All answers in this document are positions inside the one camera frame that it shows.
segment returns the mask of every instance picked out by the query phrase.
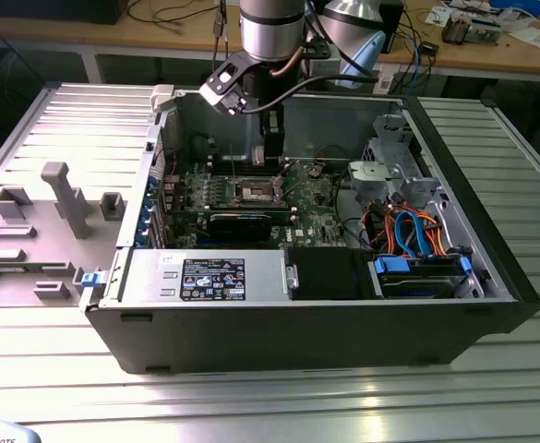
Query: computer case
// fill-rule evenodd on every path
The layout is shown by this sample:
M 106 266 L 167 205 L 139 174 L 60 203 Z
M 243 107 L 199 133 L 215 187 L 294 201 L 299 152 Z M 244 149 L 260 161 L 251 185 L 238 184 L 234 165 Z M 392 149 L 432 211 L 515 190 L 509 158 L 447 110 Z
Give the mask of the computer case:
M 0 17 L 46 18 L 114 25 L 128 0 L 0 0 Z

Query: gray plastic block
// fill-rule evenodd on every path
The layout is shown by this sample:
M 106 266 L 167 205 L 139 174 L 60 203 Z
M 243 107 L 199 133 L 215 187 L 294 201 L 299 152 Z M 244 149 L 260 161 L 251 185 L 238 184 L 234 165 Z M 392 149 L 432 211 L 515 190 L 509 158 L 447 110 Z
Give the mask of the gray plastic block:
M 36 234 L 37 232 L 34 227 L 28 224 L 0 226 L 0 239 L 33 238 Z
M 65 299 L 70 292 L 61 281 L 36 281 L 33 292 L 42 300 Z
M 62 266 L 42 266 L 42 271 L 48 277 L 72 277 L 75 275 L 75 267 L 68 261 Z
M 33 205 L 33 202 L 26 194 L 26 190 L 20 186 L 3 186 L 3 191 L 7 192 L 13 201 L 16 201 L 19 205 Z
M 6 222 L 25 220 L 19 206 L 33 204 L 22 187 L 4 186 L 0 192 L 0 214 Z
M 85 223 L 85 207 L 77 203 L 75 192 L 70 187 L 66 175 L 68 166 L 63 162 L 47 162 L 40 174 L 42 180 L 50 185 L 56 195 L 60 209 L 65 215 L 70 229 L 76 238 L 86 238 L 90 227 Z
M 83 294 L 83 286 L 81 285 L 81 280 L 83 279 L 84 273 L 85 270 L 83 270 L 83 268 L 79 266 L 75 271 L 75 275 L 73 275 L 73 287 L 79 295 Z
M 126 205 L 119 192 L 104 192 L 100 201 L 103 219 L 108 222 L 116 222 L 124 219 Z
M 0 249 L 0 261 L 23 261 L 25 257 L 23 249 Z
M 85 215 L 85 217 L 87 217 L 91 209 L 90 204 L 85 199 L 85 196 L 83 195 L 83 191 L 81 190 L 80 187 L 73 187 L 72 189 L 75 192 L 75 201 L 77 202 L 78 207 L 81 208 L 81 210 L 83 211 L 83 214 Z M 60 204 L 57 201 L 54 203 L 54 207 L 58 211 L 58 215 L 60 215 L 60 218 L 65 219 L 66 216 L 63 210 L 60 209 Z

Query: warning label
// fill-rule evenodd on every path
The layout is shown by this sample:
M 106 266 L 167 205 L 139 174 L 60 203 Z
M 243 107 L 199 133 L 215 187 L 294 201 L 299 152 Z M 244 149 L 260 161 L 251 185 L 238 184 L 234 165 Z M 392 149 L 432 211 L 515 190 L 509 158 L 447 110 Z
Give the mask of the warning label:
M 245 300 L 242 258 L 184 260 L 181 298 L 186 302 Z

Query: blue latch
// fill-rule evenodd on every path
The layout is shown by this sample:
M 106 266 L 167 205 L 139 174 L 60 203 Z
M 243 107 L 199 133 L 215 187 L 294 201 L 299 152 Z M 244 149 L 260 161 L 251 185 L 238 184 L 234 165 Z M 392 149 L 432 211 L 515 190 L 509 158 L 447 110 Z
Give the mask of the blue latch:
M 387 272 L 410 272 L 409 262 L 403 257 L 379 257 L 374 262 L 374 268 L 377 274 Z
M 83 288 L 97 288 L 102 286 L 107 281 L 107 272 L 99 270 L 97 272 L 85 272 L 81 278 L 81 286 Z
M 471 265 L 471 260 L 468 257 L 461 257 L 461 266 L 466 275 L 469 275 L 473 270 L 473 265 Z

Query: blue cable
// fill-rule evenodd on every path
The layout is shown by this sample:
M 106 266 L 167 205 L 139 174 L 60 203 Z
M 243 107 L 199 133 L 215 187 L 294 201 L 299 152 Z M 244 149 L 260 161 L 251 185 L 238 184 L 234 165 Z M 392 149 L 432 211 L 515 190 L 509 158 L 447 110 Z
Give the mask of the blue cable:
M 431 256 L 432 250 L 429 248 L 429 245 L 427 244 L 427 241 L 424 236 L 424 227 L 421 224 L 421 221 L 419 220 L 419 217 L 417 217 L 417 214 L 413 214 L 412 212 L 409 212 L 408 210 L 404 210 L 402 212 L 399 212 L 399 215 L 397 215 L 397 218 L 395 219 L 395 240 L 397 241 L 397 244 L 401 247 L 403 251 L 405 251 L 407 254 L 409 254 L 409 257 L 411 258 L 417 258 L 417 255 L 414 251 L 412 251 L 408 245 L 404 243 L 402 240 L 401 235 L 401 219 L 408 215 L 412 219 L 414 219 L 414 225 L 415 225 L 415 236 L 417 237 L 417 244 L 419 245 L 419 250 L 424 256 Z
M 406 94 L 409 96 L 411 95 L 411 92 L 414 90 L 415 79 L 417 78 L 417 71 L 419 70 L 419 66 L 421 65 L 421 55 L 419 54 L 419 51 L 417 50 L 417 44 L 415 43 L 415 40 L 409 37 L 408 35 L 405 35 L 404 37 L 414 47 L 414 54 L 415 54 L 415 72 L 414 72 L 414 76 L 411 78 L 411 85 L 409 86 L 409 90 L 407 90 L 407 94 Z

